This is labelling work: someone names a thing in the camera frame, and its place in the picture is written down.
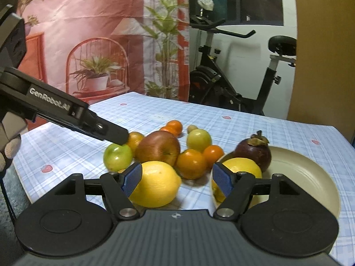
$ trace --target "exercise bike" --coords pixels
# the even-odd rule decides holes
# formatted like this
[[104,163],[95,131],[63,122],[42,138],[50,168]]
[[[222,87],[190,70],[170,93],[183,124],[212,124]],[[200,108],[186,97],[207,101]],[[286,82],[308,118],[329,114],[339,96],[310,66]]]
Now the exercise bike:
[[257,115],[264,115],[263,108],[269,96],[273,83],[280,84],[281,77],[276,75],[276,68],[279,61],[288,62],[291,67],[295,67],[296,59],[284,56],[296,56],[297,40],[288,36],[271,37],[268,48],[278,55],[270,55],[270,64],[266,69],[264,80],[261,84],[258,97],[255,99],[245,98],[237,93],[228,81],[226,75],[219,68],[216,61],[221,53],[220,49],[214,49],[211,55],[213,36],[216,33],[247,39],[253,36],[255,30],[248,34],[233,33],[217,29],[225,22],[222,19],[212,22],[203,16],[191,16],[190,26],[207,32],[207,39],[204,46],[199,47],[202,53],[200,65],[190,72],[189,102],[201,105],[208,105],[218,108],[235,110]]

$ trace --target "cable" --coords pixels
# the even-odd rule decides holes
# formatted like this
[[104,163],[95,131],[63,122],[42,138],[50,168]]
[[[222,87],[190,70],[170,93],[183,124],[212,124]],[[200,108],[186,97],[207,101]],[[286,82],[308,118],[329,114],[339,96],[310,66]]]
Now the cable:
[[8,198],[8,194],[6,193],[4,181],[2,178],[0,178],[0,186],[1,186],[2,194],[4,195],[4,198],[5,198],[6,206],[8,207],[8,213],[10,214],[11,221],[15,225],[16,215],[15,215],[15,212],[14,212],[12,206],[11,206],[10,200]]

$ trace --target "mangosteen stem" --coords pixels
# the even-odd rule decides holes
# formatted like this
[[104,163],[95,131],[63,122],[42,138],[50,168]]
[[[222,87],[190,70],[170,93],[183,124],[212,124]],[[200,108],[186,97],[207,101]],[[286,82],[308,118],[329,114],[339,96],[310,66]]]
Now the mangosteen stem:
[[269,140],[262,135],[262,131],[259,130],[256,132],[256,134],[253,134],[250,136],[250,139],[248,140],[248,144],[251,146],[260,146],[260,145],[267,145],[269,144]]

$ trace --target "metal screw head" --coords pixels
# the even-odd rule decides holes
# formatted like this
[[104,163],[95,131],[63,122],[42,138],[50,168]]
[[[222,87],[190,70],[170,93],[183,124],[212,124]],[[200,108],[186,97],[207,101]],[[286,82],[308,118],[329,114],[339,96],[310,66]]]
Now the metal screw head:
[[221,217],[230,217],[234,214],[234,211],[230,208],[221,208],[217,210],[217,215]]
[[137,214],[137,210],[133,209],[133,208],[123,208],[123,209],[120,210],[119,213],[120,213],[120,215],[122,217],[129,218],[129,217],[133,217],[134,215],[136,215]]

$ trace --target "yellow lemon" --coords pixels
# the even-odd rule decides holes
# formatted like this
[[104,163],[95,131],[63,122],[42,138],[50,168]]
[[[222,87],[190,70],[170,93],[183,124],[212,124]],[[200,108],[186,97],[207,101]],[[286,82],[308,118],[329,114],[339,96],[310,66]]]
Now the yellow lemon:
[[[253,160],[247,158],[232,158],[222,164],[234,173],[244,171],[253,174],[256,178],[262,178],[261,169]],[[212,190],[216,200],[222,203],[225,196],[213,180]]]
[[169,164],[145,162],[142,163],[142,179],[130,200],[146,208],[162,207],[176,197],[180,185],[181,178]]

